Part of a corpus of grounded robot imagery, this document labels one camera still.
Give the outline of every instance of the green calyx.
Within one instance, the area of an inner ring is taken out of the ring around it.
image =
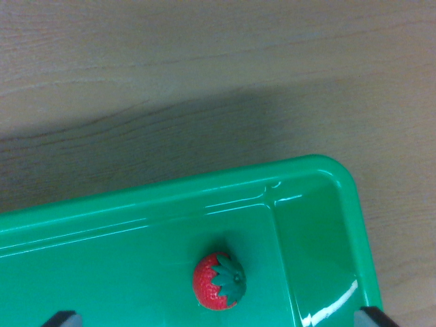
[[[227,306],[235,301],[239,302],[247,290],[247,279],[243,267],[239,262],[231,260],[224,255],[217,255],[220,266],[212,269],[218,273],[212,279],[212,284],[221,286],[219,296],[227,296]]]

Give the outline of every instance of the plastic surface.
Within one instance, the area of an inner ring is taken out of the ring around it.
[[[209,311],[196,264],[233,253],[234,308]],[[75,310],[85,326],[342,326],[381,307],[356,187],[308,156],[0,215],[0,326]]]

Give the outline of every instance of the wood grain surface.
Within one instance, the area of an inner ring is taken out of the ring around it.
[[[434,1],[2,1],[0,211],[321,153],[436,326]]]

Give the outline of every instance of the red strawberry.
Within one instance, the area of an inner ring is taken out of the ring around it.
[[[245,294],[245,273],[239,262],[224,252],[203,258],[193,272],[193,291],[198,302],[211,310],[232,308]]]

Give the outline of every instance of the table surface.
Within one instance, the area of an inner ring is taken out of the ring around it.
[[[386,312],[436,326],[436,5],[2,1],[1,211],[329,155]]]

